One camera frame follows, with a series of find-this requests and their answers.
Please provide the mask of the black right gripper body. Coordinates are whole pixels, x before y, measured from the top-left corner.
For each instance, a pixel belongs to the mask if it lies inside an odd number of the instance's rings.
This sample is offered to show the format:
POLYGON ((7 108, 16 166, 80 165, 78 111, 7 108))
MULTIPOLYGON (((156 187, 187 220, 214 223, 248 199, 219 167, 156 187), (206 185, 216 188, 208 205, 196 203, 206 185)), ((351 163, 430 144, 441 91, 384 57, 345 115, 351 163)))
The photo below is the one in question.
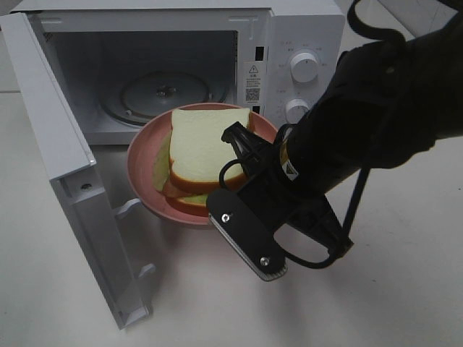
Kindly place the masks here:
MULTIPOLYGON (((353 245, 349 234, 343 231, 324 194, 289 187, 289 178, 280 162, 280 150, 293 128, 292 124, 284 125, 276 139, 268 142, 240 124, 232 124, 221 139, 233 147, 237 158, 228 162, 221 173, 235 164, 241 165, 248 180, 234 193, 263 222, 273 238, 277 229, 287 223, 324 246, 329 260, 337 260, 353 245)), ((221 188, 233 192, 225 182, 221 188)), ((281 249, 286 259, 297 260, 296 255, 281 249)))

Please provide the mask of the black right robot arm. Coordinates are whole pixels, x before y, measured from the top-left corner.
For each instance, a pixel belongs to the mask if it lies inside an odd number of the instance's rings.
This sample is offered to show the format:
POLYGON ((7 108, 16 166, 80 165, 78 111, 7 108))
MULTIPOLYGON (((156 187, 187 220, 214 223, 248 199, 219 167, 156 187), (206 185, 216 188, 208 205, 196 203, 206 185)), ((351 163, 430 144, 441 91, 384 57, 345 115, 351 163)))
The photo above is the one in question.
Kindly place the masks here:
POLYGON ((396 168, 438 140, 462 135, 462 3, 439 30, 406 40, 357 15, 347 21, 369 43, 344 52, 324 94, 295 124, 266 142, 240 124, 222 140, 248 180, 207 201, 211 220, 250 265, 281 265, 290 253, 275 232, 289 224, 323 245, 320 269, 352 246, 349 234, 371 170, 396 168))

